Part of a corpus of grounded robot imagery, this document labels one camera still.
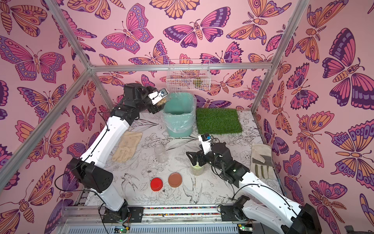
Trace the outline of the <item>brown jar lid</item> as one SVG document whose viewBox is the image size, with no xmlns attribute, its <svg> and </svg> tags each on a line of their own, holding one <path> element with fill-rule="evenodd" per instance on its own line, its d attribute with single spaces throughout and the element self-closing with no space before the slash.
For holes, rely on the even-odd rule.
<svg viewBox="0 0 374 234">
<path fill-rule="evenodd" d="M 177 172 L 170 174 L 168 178 L 168 184 L 172 188 L 179 187 L 182 184 L 182 182 L 183 182 L 182 176 Z"/>
</svg>

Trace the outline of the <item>clear peanut jar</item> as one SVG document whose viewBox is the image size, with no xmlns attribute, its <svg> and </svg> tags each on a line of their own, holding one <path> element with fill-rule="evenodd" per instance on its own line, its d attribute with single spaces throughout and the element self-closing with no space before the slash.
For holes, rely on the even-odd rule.
<svg viewBox="0 0 374 234">
<path fill-rule="evenodd" d="M 162 143 L 157 143 L 154 148 L 155 158 L 159 163 L 166 163 L 168 154 L 165 146 Z"/>
</svg>

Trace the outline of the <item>red jar lid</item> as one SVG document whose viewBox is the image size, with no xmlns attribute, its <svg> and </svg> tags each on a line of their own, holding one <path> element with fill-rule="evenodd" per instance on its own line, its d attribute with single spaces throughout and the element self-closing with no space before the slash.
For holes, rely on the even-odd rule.
<svg viewBox="0 0 374 234">
<path fill-rule="evenodd" d="M 163 188 L 163 181 L 162 181 L 162 179 L 156 177 L 156 178 L 152 179 L 152 181 L 150 183 L 150 186 L 151 186 L 152 191 L 158 192 Z"/>
</svg>

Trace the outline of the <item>brown lid peanut jar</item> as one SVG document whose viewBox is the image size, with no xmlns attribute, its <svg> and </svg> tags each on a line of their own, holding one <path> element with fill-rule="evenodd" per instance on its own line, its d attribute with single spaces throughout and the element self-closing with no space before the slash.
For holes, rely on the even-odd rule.
<svg viewBox="0 0 374 234">
<path fill-rule="evenodd" d="M 162 98 L 156 105 L 157 106 L 163 106 L 163 105 L 165 105 L 166 103 L 168 102 L 168 100 L 167 100 L 167 98 L 166 97 L 164 97 L 164 98 Z"/>
</svg>

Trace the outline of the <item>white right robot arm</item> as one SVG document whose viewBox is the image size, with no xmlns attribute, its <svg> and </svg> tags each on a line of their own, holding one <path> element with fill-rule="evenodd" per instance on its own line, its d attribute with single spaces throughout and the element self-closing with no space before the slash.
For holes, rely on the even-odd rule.
<svg viewBox="0 0 374 234">
<path fill-rule="evenodd" d="M 320 234 L 317 212 L 310 204 L 301 205 L 262 182 L 249 168 L 234 160 L 226 143 L 203 142 L 198 152 L 187 152 L 193 166 L 210 165 L 220 177 L 242 192 L 234 209 L 248 219 L 278 234 Z"/>
</svg>

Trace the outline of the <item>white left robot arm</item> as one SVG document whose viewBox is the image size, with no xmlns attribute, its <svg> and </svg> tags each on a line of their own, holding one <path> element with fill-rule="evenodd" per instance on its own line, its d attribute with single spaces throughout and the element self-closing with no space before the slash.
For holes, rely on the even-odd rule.
<svg viewBox="0 0 374 234">
<path fill-rule="evenodd" d="M 167 95 L 165 88 L 158 90 L 138 83 L 126 84 L 124 97 L 110 112 L 97 139 L 81 158 L 71 159 L 68 164 L 75 179 L 102 200 L 106 214 L 114 222 L 127 221 L 130 211 L 127 201 L 113 185 L 113 174 L 104 169 L 106 161 L 122 135 L 140 118 L 140 113 L 145 110 L 158 113 L 164 108 Z"/>
</svg>

